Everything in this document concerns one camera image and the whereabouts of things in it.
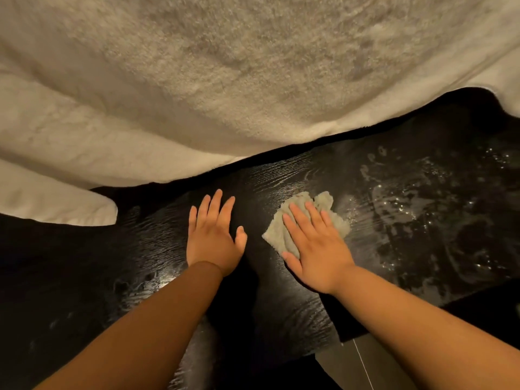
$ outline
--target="towel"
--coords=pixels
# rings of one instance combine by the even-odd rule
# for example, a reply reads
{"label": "towel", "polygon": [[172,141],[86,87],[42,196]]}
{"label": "towel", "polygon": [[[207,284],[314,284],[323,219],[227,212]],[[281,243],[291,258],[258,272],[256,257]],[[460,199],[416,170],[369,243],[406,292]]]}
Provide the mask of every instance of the towel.
{"label": "towel", "polygon": [[68,201],[83,211],[32,218],[95,225],[94,186],[193,176],[461,87],[520,116],[519,18],[520,0],[0,0],[0,158],[86,189]]}

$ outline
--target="wet surface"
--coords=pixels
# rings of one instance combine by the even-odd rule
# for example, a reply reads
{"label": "wet surface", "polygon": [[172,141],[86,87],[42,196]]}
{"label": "wet surface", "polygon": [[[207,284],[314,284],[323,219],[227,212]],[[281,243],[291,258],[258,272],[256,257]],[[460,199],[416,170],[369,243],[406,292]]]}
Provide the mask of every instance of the wet surface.
{"label": "wet surface", "polygon": [[100,228],[0,216],[0,383],[26,389],[185,268],[190,206],[237,197],[249,235],[172,388],[205,388],[360,335],[336,301],[300,285],[261,235],[278,206],[328,190],[356,264],[443,306],[520,275],[520,120],[480,89],[406,116],[294,145],[188,180],[100,188]]}

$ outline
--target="dark table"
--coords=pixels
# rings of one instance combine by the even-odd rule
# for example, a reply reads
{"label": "dark table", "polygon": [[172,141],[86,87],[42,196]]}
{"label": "dark table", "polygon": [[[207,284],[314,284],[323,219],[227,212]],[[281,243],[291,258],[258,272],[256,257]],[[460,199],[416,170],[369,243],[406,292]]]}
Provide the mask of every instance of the dark table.
{"label": "dark table", "polygon": [[0,384],[27,389],[186,267],[190,206],[237,197],[249,235],[188,347],[173,388],[224,383],[363,333],[300,285],[261,238],[297,192],[328,190],[356,264],[439,306],[520,274],[520,120],[482,89],[377,126],[264,153],[194,178],[100,188],[114,226],[0,216]]}

